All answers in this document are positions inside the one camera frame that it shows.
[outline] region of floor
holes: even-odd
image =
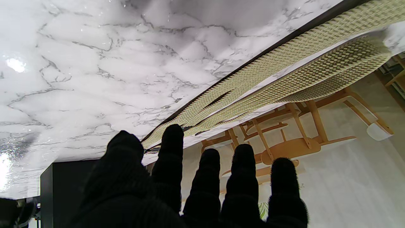
[[[357,139],[299,159],[297,167],[301,197],[309,211],[309,227],[379,228],[403,227],[405,218],[405,112],[372,74],[352,86],[387,122],[395,134],[376,141],[366,133],[366,125],[344,104],[319,109],[329,139],[356,136]],[[301,117],[309,137],[316,136],[310,114]],[[287,140],[300,137],[293,119],[286,121]],[[235,134],[242,143],[238,127]],[[282,142],[280,131],[264,133],[269,146]],[[255,153],[264,150],[260,139],[251,141]],[[189,194],[198,167],[202,144],[184,150],[182,195]],[[230,145],[217,148],[221,155],[221,173],[230,169],[233,150]],[[221,178],[221,191],[226,190]],[[270,183],[260,185],[259,202],[267,202]]]

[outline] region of marble pattern surface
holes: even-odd
[[[39,195],[52,162],[101,157],[121,129],[143,138],[339,2],[3,1],[0,196]]]

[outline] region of gloved hand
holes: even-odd
[[[71,227],[307,226],[295,167],[288,159],[273,163],[269,218],[267,223],[260,220],[254,153],[247,144],[235,150],[222,210],[218,198],[220,155],[215,149],[202,154],[180,218],[183,136],[179,125],[165,130],[149,176],[141,164],[141,142],[126,131],[119,132],[90,175]]]

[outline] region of white object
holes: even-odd
[[[367,134],[377,141],[384,140],[392,135],[386,132],[377,122],[373,122],[367,128]]]

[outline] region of finger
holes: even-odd
[[[300,196],[295,166],[288,158],[278,158],[271,167],[272,194]]]
[[[273,162],[271,191],[268,223],[308,224],[307,209],[305,203],[300,199],[295,167],[289,159],[278,158]]]
[[[260,223],[256,163],[250,145],[241,144],[235,149],[231,172],[221,217],[241,227]]]
[[[156,185],[156,196],[176,213],[181,208],[183,136],[183,130],[177,124],[166,128],[151,175]]]
[[[159,156],[173,154],[183,158],[183,137],[183,130],[178,124],[168,126],[162,136]]]
[[[144,150],[136,136],[126,131],[120,131],[107,144],[106,154],[112,151],[131,151],[131,155],[136,156],[136,161],[141,162]]]
[[[84,189],[83,205],[119,194],[153,194],[153,184],[141,164],[143,147],[134,135],[120,131],[94,167]]]
[[[231,173],[226,185],[227,195],[242,194],[257,200],[259,190],[256,179],[256,162],[250,145],[241,144],[235,149]]]
[[[218,221],[221,208],[219,175],[220,155],[215,149],[207,149],[201,155],[190,196],[183,209],[182,217],[187,225],[212,225]]]

